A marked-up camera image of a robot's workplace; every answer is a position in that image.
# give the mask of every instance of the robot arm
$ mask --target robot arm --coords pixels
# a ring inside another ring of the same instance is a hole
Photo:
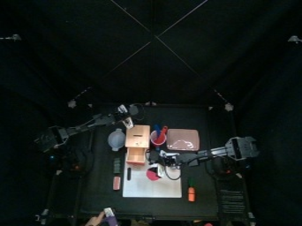
[[[150,154],[149,161],[151,163],[162,162],[167,167],[197,166],[201,162],[213,160],[217,157],[228,156],[236,161],[244,161],[249,157],[258,156],[257,140],[253,137],[232,138],[225,147],[218,147],[210,150],[202,150],[197,153],[184,153],[174,156],[161,154]]]
[[[61,127],[53,126],[45,132],[42,132],[35,139],[35,143],[39,146],[42,152],[47,152],[51,148],[65,145],[69,141],[69,138],[77,135],[81,132],[93,130],[97,126],[109,126],[111,124],[118,124],[123,122],[127,129],[134,127],[134,122],[131,116],[138,113],[135,105],[130,105],[129,109],[126,105],[122,104],[118,107],[118,111],[114,114],[102,116],[102,114],[94,115],[93,119],[75,127]]]

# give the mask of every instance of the red object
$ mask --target red object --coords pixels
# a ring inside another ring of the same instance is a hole
[[[119,190],[121,187],[121,177],[114,178],[114,190]]]
[[[159,135],[158,139],[155,140],[157,144],[162,144],[163,141],[166,140],[166,131],[167,131],[167,126],[163,127],[161,135]]]
[[[189,201],[196,201],[196,188],[194,187],[189,187],[188,189],[188,199]]]

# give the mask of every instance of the black table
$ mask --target black table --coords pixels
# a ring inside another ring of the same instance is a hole
[[[200,134],[200,149],[208,150],[224,147],[228,140],[237,136],[232,112],[222,107],[202,106],[151,106],[145,107],[146,117],[139,124],[167,125],[170,129],[193,129]],[[99,112],[111,113],[114,106],[103,106]],[[106,207],[117,210],[119,218],[153,218],[158,220],[196,220],[217,219],[217,185],[208,173],[208,166],[201,163],[196,167],[182,169],[182,198],[123,198],[123,170],[122,188],[113,189],[114,160],[122,159],[125,168],[126,148],[118,152],[111,150],[107,143],[109,134],[126,127],[117,124],[95,129],[93,150],[95,155],[94,168],[86,176],[82,190],[81,212],[95,214]],[[197,188],[197,201],[188,201],[188,179],[194,178]]]

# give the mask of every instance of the cardboard box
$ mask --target cardboard box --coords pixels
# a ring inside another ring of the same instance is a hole
[[[146,148],[145,147],[130,147],[127,149],[126,162],[129,164],[146,164]]]
[[[129,164],[146,164],[146,151],[150,147],[150,125],[135,125],[126,131],[126,162]]]

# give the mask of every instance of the black backdrop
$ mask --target black backdrop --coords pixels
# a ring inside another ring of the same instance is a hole
[[[38,132],[78,104],[157,102],[236,108],[261,156],[248,181],[264,225],[301,222],[301,3],[238,0],[2,1],[2,213],[46,204]]]

